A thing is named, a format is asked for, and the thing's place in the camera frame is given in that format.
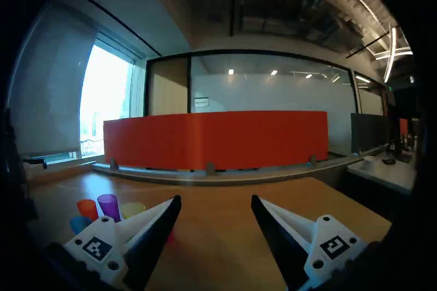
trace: window blind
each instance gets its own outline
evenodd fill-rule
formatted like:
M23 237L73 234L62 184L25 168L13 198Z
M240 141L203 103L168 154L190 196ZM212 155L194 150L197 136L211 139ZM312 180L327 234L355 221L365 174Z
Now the window blind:
M50 4L19 59L9 100L22 156L80 151L82 83L97 30Z

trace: wooden table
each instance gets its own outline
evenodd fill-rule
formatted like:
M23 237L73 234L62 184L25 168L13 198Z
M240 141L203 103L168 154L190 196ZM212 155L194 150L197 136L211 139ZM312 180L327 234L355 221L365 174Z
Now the wooden table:
M285 290L286 286L250 208L257 194L272 203L315 220L331 214L370 242L387 233L390 222L311 178L228 187L163 186L87 173L31 190L40 219L29 227L40 245L66 242L73 233L69 219L76 202L97 202L114 193L119 203L141 201L155 206L175 194L182 210L175 239L166 244L147 290Z

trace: mouse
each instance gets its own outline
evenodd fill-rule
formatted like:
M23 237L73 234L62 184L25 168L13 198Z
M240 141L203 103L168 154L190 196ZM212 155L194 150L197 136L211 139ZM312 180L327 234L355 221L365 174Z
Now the mouse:
M396 159L387 158L387 159L383 159L382 162L385 163L386 165L394 165L396 164Z

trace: orange partition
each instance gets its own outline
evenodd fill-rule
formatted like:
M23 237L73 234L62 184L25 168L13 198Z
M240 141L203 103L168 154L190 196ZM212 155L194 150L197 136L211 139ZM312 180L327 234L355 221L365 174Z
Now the orange partition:
M105 121L105 160L155 169L261 168L328 157L324 111L229 111Z
M400 124L400 135L407 135L408 134L408 120L406 120L405 118L400 118L399 119L399 124Z

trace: blue cup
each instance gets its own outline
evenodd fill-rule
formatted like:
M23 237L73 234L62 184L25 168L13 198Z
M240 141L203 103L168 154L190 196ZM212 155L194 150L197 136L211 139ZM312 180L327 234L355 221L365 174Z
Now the blue cup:
M82 232L91 223L91 219L85 216L76 216L70 220L70 226L72 227L72 230L76 235Z

